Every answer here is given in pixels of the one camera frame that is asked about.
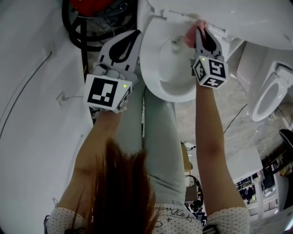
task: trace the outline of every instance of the black wire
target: black wire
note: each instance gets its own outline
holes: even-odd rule
[[[247,104],[241,108],[241,110],[238,112],[238,114],[234,117],[234,119],[229,123],[228,127],[226,128],[226,130],[224,131],[224,134],[225,132],[228,130],[228,128],[230,127],[230,125],[233,123],[233,121],[236,119],[236,117],[241,113],[241,111],[247,106]]]
[[[35,70],[35,72],[32,74],[32,76],[28,79],[28,81],[24,84],[24,86],[20,90],[20,92],[17,95],[17,97],[16,97],[16,99],[15,99],[15,101],[14,101],[14,103],[13,103],[13,105],[12,105],[8,115],[7,115],[7,117],[6,117],[6,120],[5,120],[4,124],[3,124],[3,127],[2,127],[1,132],[0,132],[0,139],[2,137],[2,134],[3,134],[3,131],[4,131],[5,125],[7,123],[7,120],[9,118],[9,116],[10,116],[10,114],[11,114],[11,112],[12,112],[12,110],[13,110],[13,108],[14,108],[14,106],[15,106],[18,98],[19,98],[19,96],[22,94],[22,92],[25,89],[25,87],[27,86],[27,84],[31,81],[31,79],[34,77],[34,75],[40,70],[40,68],[43,66],[43,64],[51,57],[51,55],[52,55],[52,52],[50,51],[50,55],[38,66],[38,68]]]
[[[145,96],[145,92],[146,92],[146,90],[147,90],[147,86],[145,86],[145,89],[144,89],[144,91],[143,91],[143,97]]]
[[[202,208],[202,206],[203,206],[203,202],[204,202],[204,197],[203,197],[203,192],[202,192],[201,184],[200,184],[200,182],[198,181],[198,179],[197,179],[195,176],[193,176],[193,175],[185,175],[185,178],[186,178],[186,177],[191,177],[191,178],[193,178],[193,180],[194,180],[194,184],[197,186],[197,188],[198,188],[198,192],[200,192],[200,195],[199,195],[199,197],[201,197],[200,204],[198,205],[198,209],[197,209],[197,211],[195,211],[195,212],[198,212],[198,211]]]
[[[289,121],[287,120],[286,116],[284,115],[284,113],[281,111],[281,109],[279,107],[277,107],[277,109],[282,113],[282,115],[284,116],[284,118],[286,119],[287,123],[289,124],[290,128],[293,129],[293,127],[291,126],[291,124],[289,123]]]
[[[87,36],[87,35],[82,35],[79,32],[76,31],[77,26],[79,26],[81,24],[82,21],[86,21],[83,20],[82,18],[76,18],[73,22],[73,24],[71,24],[70,20],[69,20],[69,0],[63,0],[62,3],[62,21],[63,24],[66,28],[66,30],[68,31],[69,35],[70,35],[70,39],[73,39],[73,44],[75,46],[77,46],[78,48],[80,48],[81,44],[79,43],[79,40],[86,40],[87,42],[97,42],[97,41],[102,41],[105,39],[109,39],[111,37],[114,37],[115,35],[118,35],[120,33],[123,33],[127,30],[130,30],[131,28],[133,28],[136,25],[136,3],[132,4],[129,8],[129,11],[133,11],[133,15],[132,17],[129,19],[129,21],[123,25],[123,27],[119,27],[117,29],[115,29],[112,32],[107,32],[103,35],[100,36]],[[100,51],[99,47],[95,48],[95,47],[87,47],[89,49],[89,51]]]
[[[238,114],[234,117],[234,119],[229,123],[229,125],[228,125],[228,127],[226,128],[226,130],[224,131],[224,134],[225,134],[225,132],[228,130],[228,128],[230,127],[230,125],[233,123],[233,121],[236,119],[236,117],[241,113],[241,111],[245,108],[247,106],[247,104],[244,106],[244,107],[242,107],[241,108],[241,110],[238,112]],[[189,149],[189,150],[187,150],[187,151],[191,151],[191,150],[193,150],[193,149],[195,149],[196,148],[196,146],[195,147],[192,147],[191,149]]]

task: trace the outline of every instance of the toilet bowl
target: toilet bowl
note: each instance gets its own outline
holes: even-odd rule
[[[267,0],[265,5],[242,0],[227,0],[225,4],[217,0],[139,0],[137,27],[144,35],[142,77],[149,90],[161,99],[195,99],[191,69],[194,50],[186,47],[182,38],[197,19],[209,23],[227,61],[244,40],[293,49],[291,9],[292,4],[285,0]]]
[[[248,94],[248,113],[254,121],[269,116],[293,84],[293,51],[247,43],[237,78]]]

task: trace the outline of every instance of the black cable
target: black cable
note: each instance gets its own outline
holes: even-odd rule
[[[6,120],[5,120],[4,124],[3,124],[3,127],[2,127],[1,132],[0,132],[0,139],[2,137],[2,134],[3,134],[3,131],[4,131],[5,125],[6,125],[7,121],[8,121],[8,118],[9,118],[9,116],[10,116],[10,114],[11,114],[11,112],[12,112],[12,110],[13,110],[13,108],[14,108],[14,106],[15,106],[18,98],[19,98],[19,96],[22,94],[22,92],[25,89],[25,87],[27,86],[27,84],[31,81],[31,79],[34,77],[34,75],[40,70],[40,68],[43,66],[43,64],[51,57],[51,55],[52,55],[52,51],[50,51],[50,55],[38,66],[38,68],[35,70],[35,72],[32,74],[32,76],[28,79],[28,81],[24,84],[24,86],[20,90],[20,92],[17,95],[17,97],[16,97],[16,99],[15,99],[15,101],[14,101],[14,103],[13,103],[13,105],[12,105],[8,115],[7,115],[7,117],[6,117]]]
[[[86,40],[87,42],[102,41],[102,40],[114,37],[115,35],[123,33],[123,32],[125,32],[127,30],[130,30],[136,24],[136,3],[134,3],[129,7],[129,10],[133,9],[133,15],[130,18],[130,20],[125,25],[123,25],[123,27],[119,27],[116,30],[113,30],[112,32],[108,32],[108,33],[105,33],[105,34],[100,35],[100,36],[82,35],[82,34],[80,34],[79,32],[76,31],[76,28],[77,28],[77,26],[79,26],[81,24],[81,21],[86,21],[86,20],[77,17],[74,20],[73,24],[71,24],[71,22],[69,20],[69,10],[68,9],[69,9],[69,0],[63,0],[63,4],[62,4],[62,21],[63,21],[63,24],[64,24],[66,30],[68,31],[68,33],[70,35],[70,38],[75,39],[73,43],[76,46],[77,45],[80,46],[80,42],[78,41],[78,39]],[[91,49],[91,51],[100,51],[98,49],[94,49],[94,47],[89,47],[89,49]]]
[[[143,98],[144,98],[144,96],[145,96],[145,92],[146,92],[146,90],[147,90],[147,86],[145,86],[145,89],[144,89],[144,91],[143,91]]]
[[[186,177],[191,177],[191,178],[193,178],[193,180],[194,180],[194,184],[197,186],[198,192],[200,192],[200,195],[197,194],[197,196],[199,196],[199,197],[201,198],[201,200],[200,200],[200,204],[198,204],[198,209],[197,209],[197,211],[194,211],[194,212],[198,212],[198,211],[202,208],[202,206],[203,206],[203,202],[204,202],[204,197],[203,197],[203,192],[202,192],[201,184],[200,184],[200,182],[198,181],[198,179],[197,179],[195,176],[193,176],[193,175],[185,175],[185,178],[186,178]]]
[[[71,99],[71,98],[74,98],[74,97],[82,97],[83,98],[83,96],[71,96],[71,97],[66,97],[63,101],[67,101],[68,99]]]
[[[226,130],[224,131],[224,134],[225,132],[228,130],[228,128],[230,127],[230,125],[233,123],[233,121],[236,119],[236,117],[241,113],[241,111],[247,106],[247,104],[241,108],[241,110],[238,112],[238,114],[234,117],[234,119],[229,123],[228,127],[226,128]]]
[[[81,34],[86,34],[87,33],[87,26],[86,25],[81,25]],[[87,46],[87,41],[86,40],[81,40],[81,44]],[[83,77],[84,81],[87,79],[87,74],[88,74],[88,56],[87,56],[87,51],[82,49],[81,50],[81,59],[82,59],[82,66],[83,66]]]
[[[289,124],[289,126],[291,127],[291,129],[293,129],[293,127],[291,126],[291,124],[289,123],[289,121],[287,120],[286,116],[284,115],[284,113],[281,111],[281,109],[279,107],[277,107],[277,109],[282,113],[282,115],[284,116],[285,120],[287,121],[287,123]]]
[[[119,4],[114,7],[108,7],[104,10],[104,12],[99,12],[95,14],[94,16],[83,16],[79,15],[77,17],[83,18],[83,19],[95,19],[95,18],[104,18],[104,17],[111,17],[111,16],[117,16],[121,13],[126,13],[129,11],[130,6],[134,4],[135,0],[129,0],[128,2],[122,2],[122,4]]]
[[[238,112],[238,114],[234,117],[234,119],[229,123],[229,125],[228,125],[228,127],[226,128],[226,130],[224,131],[224,134],[225,134],[225,132],[228,130],[228,128],[230,127],[230,125],[233,123],[233,121],[236,119],[236,117],[241,113],[241,111],[245,108],[247,106],[247,104],[244,106],[244,107],[242,107],[241,108],[241,110]]]

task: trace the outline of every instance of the black hose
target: black hose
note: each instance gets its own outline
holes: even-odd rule
[[[195,177],[195,176],[193,176],[193,175],[185,175],[185,178],[186,177],[191,177],[191,178],[193,178],[193,180],[194,180],[194,183],[196,184],[196,186],[198,187],[198,191],[200,191],[201,192],[201,201],[200,201],[200,204],[199,204],[199,209],[203,206],[203,193],[202,193],[202,189],[201,189],[201,184],[200,184],[200,182],[198,181],[198,179]]]
[[[79,20],[76,18],[72,24],[72,28],[76,29],[78,26],[81,27],[87,27],[87,21],[85,20]],[[72,33],[69,33],[69,39],[71,40],[72,44],[74,44],[76,47],[78,47],[81,50],[86,50],[86,51],[92,51],[92,52],[100,52],[102,47],[96,47],[96,46],[88,46],[86,44],[82,44],[76,37],[72,35]]]
[[[83,19],[83,18],[76,18],[75,22],[78,21],[78,23],[79,23],[80,20],[86,21],[86,19]],[[64,24],[66,30],[70,34],[70,38],[86,40],[87,42],[98,42],[98,41],[102,41],[102,40],[114,37],[115,35],[118,35],[120,33],[123,33],[125,31],[131,29],[136,24],[136,9],[134,9],[133,16],[131,17],[131,19],[125,25],[123,25],[123,27],[117,28],[113,32],[108,32],[108,33],[105,33],[101,36],[81,35],[79,32],[76,31],[77,26],[80,24],[77,24],[75,26],[74,23],[73,24],[70,23],[70,20],[69,20],[69,0],[63,0],[62,21],[63,21],[63,24]]]

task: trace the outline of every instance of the white wall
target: white wall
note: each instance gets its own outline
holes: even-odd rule
[[[21,93],[0,138],[0,226],[6,234],[42,233],[52,198],[60,199],[75,149],[92,126],[82,98],[62,109],[55,101],[61,91],[82,95],[81,52],[69,42],[55,0],[0,1],[0,32],[0,116],[44,59],[43,48],[56,47]]]
[[[269,218],[265,218],[261,222],[251,222],[250,234],[282,234],[292,219],[293,206]]]
[[[234,183],[262,169],[260,155],[255,146],[242,149],[227,160],[227,167]]]

